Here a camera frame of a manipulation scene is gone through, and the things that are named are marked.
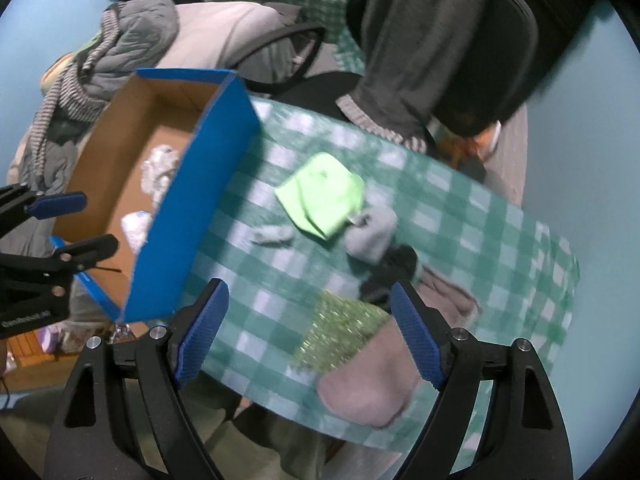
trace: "cardboard box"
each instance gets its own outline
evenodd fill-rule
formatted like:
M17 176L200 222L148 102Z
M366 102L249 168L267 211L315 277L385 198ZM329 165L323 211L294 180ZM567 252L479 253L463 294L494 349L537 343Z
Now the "cardboard box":
M104 233L118 252L79 275L113 320L131 322L172 314L218 200L236 170L259 120L242 82L227 70L142 69L100 116L69 181L88 206L60 217L54 243ZM152 211L140 188L141 163L168 144L180 166L136 257L120 227L127 213Z

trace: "light green towel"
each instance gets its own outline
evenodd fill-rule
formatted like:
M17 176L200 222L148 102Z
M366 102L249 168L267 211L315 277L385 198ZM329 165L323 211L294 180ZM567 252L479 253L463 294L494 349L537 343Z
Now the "light green towel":
M299 229L328 240L362 209L364 181L328 153L316 153L275 194Z

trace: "white fabric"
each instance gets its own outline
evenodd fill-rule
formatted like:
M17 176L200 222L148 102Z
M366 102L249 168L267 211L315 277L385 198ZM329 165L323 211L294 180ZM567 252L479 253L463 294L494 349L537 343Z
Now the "white fabric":
M251 2L178 5L180 32L159 68L226 68L230 56L282 27L278 12ZM295 56L289 40L257 52L239 67L245 78L274 82L289 75Z

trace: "light blue wall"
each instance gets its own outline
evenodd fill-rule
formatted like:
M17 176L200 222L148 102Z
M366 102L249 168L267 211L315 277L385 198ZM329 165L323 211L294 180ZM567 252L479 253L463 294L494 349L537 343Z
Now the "light blue wall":
M554 370L576 477L640 386L640 54L608 3L529 101L523 209L566 236L581 280Z
M12 0L0 16L0 185L42 102L40 78L91 38L109 0Z

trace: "blue gripper pad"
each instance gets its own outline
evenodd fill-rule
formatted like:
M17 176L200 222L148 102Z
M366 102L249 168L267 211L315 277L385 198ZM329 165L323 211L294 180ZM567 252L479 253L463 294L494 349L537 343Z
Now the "blue gripper pad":
M391 312L396 318L396 323L402 332L404 341L409 347L412 357L420 376L433 384L437 390L444 386L447 379L445 371L442 368L443 358L448 360L452 358L449 349L449 340L447 338L448 325L442 319L442 326L436 317L432 316L435 322L432 328L436 331L432 334L420 315L418 310L423 310L424 317L431 316L431 313L424 305L420 296L416 293L412 285L408 282L397 282L391 288L389 298ZM434 310L437 316L441 316L437 310Z
M175 349L170 348L173 355L169 359L174 368L174 379L180 387L198 376L228 309L228 286L222 280L211 280L193 305L186 306L176 314L172 323L172 339L177 337L178 345ZM188 316L194 319L189 327L185 327L186 334L182 336L180 328L174 324L178 318L185 320Z
M55 216L79 213L86 207L86 195L82 191L64 193L38 198L28 209L28 213L37 218L53 218Z

